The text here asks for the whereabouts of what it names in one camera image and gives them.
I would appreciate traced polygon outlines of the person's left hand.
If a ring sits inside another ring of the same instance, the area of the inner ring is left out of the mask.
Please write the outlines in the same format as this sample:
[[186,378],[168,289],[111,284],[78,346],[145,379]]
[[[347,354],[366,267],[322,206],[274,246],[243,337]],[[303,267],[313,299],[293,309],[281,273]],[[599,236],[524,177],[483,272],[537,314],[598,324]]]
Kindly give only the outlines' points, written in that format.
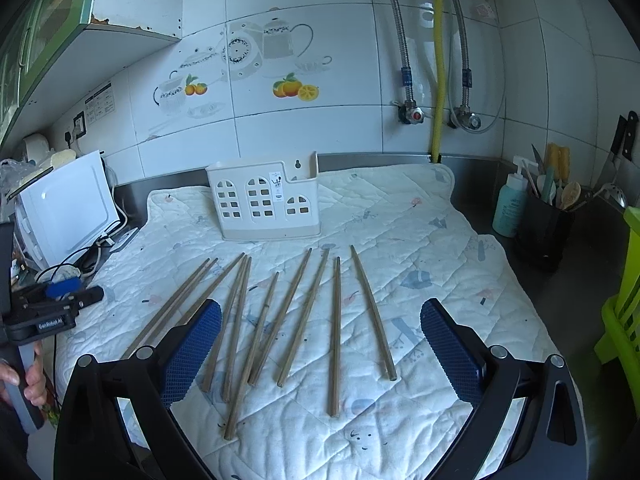
[[[6,391],[7,385],[18,385],[18,374],[8,364],[0,363],[0,379],[1,379],[1,400],[5,404],[12,405],[9,393]],[[26,400],[41,408],[47,403],[46,378],[43,374],[42,359],[42,343],[37,341],[34,345],[34,362],[32,366],[26,370],[25,379],[27,387],[25,388],[24,397]]]

